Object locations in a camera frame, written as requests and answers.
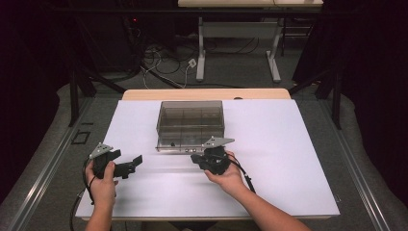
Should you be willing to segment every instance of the desk leg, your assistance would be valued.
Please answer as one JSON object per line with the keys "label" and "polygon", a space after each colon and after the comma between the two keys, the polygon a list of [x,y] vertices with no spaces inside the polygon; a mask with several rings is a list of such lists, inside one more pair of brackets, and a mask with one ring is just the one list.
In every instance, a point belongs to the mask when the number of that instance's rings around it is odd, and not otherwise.
{"label": "desk leg", "polygon": [[205,64],[205,50],[204,50],[204,35],[203,35],[203,18],[198,18],[198,63],[197,75],[195,79],[198,82],[204,80],[204,64]]}
{"label": "desk leg", "polygon": [[279,26],[279,20],[278,20],[276,22],[276,28],[275,28],[275,32],[274,32],[274,35],[273,35],[272,50],[267,51],[267,58],[268,58],[270,73],[272,74],[272,78],[273,78],[274,83],[280,83],[281,82],[278,67],[277,67],[276,61],[275,61],[275,55],[276,55],[276,51],[278,49],[278,42],[279,42],[279,39],[280,39],[281,32],[282,32],[282,28]]}

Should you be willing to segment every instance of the hand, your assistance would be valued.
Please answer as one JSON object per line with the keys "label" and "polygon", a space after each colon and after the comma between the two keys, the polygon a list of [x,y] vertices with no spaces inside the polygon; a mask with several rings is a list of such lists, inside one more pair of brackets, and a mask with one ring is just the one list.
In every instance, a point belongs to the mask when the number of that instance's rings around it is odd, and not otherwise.
{"label": "hand", "polygon": [[[225,151],[228,158],[232,161],[234,159],[234,153]],[[214,175],[209,170],[204,170],[208,179],[214,183],[217,183],[228,194],[234,196],[236,193],[240,193],[242,190],[247,190],[247,187],[243,183],[241,171],[238,167],[231,164],[222,175]]]}
{"label": "hand", "polygon": [[108,162],[103,179],[95,177],[92,168],[93,161],[88,164],[86,175],[95,208],[101,207],[112,210],[115,205],[115,186],[117,185],[117,181],[114,181],[115,163],[112,161]]}

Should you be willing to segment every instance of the black controller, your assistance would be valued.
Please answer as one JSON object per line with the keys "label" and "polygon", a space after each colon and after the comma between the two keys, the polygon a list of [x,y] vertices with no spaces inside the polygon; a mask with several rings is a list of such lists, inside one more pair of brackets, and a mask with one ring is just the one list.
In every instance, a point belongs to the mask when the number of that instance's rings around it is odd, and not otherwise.
{"label": "black controller", "polygon": [[191,160],[201,169],[216,175],[222,175],[231,164],[223,146],[206,148],[203,155],[192,154]]}
{"label": "black controller", "polygon": [[[103,179],[105,172],[105,167],[109,161],[113,161],[119,157],[120,150],[113,152],[107,152],[103,155],[97,156],[93,159],[93,172],[99,179]],[[135,158],[132,162],[116,164],[114,177],[122,177],[122,179],[127,179],[130,173],[135,173],[136,166],[140,165],[143,162],[141,155]]]}

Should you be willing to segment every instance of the table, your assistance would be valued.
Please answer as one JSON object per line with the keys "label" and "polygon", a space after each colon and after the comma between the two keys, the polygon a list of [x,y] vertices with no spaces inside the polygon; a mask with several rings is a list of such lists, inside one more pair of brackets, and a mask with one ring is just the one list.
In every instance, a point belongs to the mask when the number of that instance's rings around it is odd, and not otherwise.
{"label": "table", "polygon": [[[179,0],[182,8],[320,8],[322,0]],[[273,82],[281,81],[275,61],[279,38],[281,36],[281,19],[274,22],[204,22],[198,18],[199,54],[196,80],[204,80],[205,49],[204,38],[259,38],[272,39],[271,50],[267,58]]]}
{"label": "table", "polygon": [[[147,100],[149,94],[154,97]],[[197,95],[222,100],[225,137],[236,140],[226,148],[236,153],[258,195],[298,218],[340,213],[296,103],[285,90],[128,90],[104,143],[121,150],[117,163],[140,154],[143,163],[128,179],[119,179],[114,219],[250,219],[241,204],[208,181],[190,155],[155,149],[162,100],[196,100]],[[85,193],[76,217],[88,219],[92,210]]]}

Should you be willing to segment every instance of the clear plastic box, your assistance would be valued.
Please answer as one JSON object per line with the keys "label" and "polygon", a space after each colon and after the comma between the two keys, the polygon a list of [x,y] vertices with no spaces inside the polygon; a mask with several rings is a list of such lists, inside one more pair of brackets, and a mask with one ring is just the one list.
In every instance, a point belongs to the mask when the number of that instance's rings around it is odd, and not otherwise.
{"label": "clear plastic box", "polygon": [[224,137],[222,101],[163,101],[158,151],[202,152],[202,143]]}

